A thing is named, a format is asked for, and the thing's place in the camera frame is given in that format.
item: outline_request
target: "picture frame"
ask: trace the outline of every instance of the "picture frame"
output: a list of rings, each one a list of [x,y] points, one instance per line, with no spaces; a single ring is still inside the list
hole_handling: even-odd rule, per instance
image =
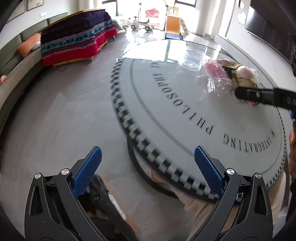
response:
[[[36,7],[40,7],[44,4],[44,0],[28,0],[27,10],[31,10]]]
[[[11,14],[7,22],[23,14],[25,11],[26,11],[25,1],[21,1],[21,3],[17,6],[17,8]]]

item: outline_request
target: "ride-on toy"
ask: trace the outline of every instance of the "ride-on toy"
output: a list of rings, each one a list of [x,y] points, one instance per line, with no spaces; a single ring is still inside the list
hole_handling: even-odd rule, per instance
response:
[[[134,16],[135,19],[133,21],[133,24],[131,25],[131,29],[134,30],[134,29],[137,29],[139,27],[139,25],[143,25],[145,27],[145,30],[147,32],[149,32],[150,30],[153,30],[154,27],[149,23],[149,19],[147,22],[139,22],[137,21],[137,16]]]

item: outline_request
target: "sofa backrest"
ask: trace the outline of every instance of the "sofa backrest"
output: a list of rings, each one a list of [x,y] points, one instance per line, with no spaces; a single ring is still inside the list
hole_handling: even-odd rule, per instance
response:
[[[9,74],[22,60],[23,58],[17,52],[17,47],[28,38],[38,33],[46,26],[54,23],[55,21],[67,16],[68,13],[62,13],[51,18],[42,20],[27,28],[12,40],[10,40],[2,49],[0,49],[0,76],[3,74]]]

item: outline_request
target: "black television screen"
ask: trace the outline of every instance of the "black television screen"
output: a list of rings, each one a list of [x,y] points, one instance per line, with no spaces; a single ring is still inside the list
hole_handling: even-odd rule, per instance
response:
[[[252,0],[245,30],[265,41],[289,61],[288,37],[289,33],[296,35],[296,29],[275,0]]]

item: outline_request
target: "red fabric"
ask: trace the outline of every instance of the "red fabric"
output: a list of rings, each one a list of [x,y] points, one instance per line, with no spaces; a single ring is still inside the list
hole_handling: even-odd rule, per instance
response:
[[[47,58],[43,58],[43,63],[45,66],[50,66],[52,64],[67,61],[76,58],[91,58],[95,56],[99,51],[98,48],[109,38],[116,36],[116,29],[105,32],[101,37],[97,38],[96,44],[88,46],[84,49],[70,50],[64,53],[57,53]]]

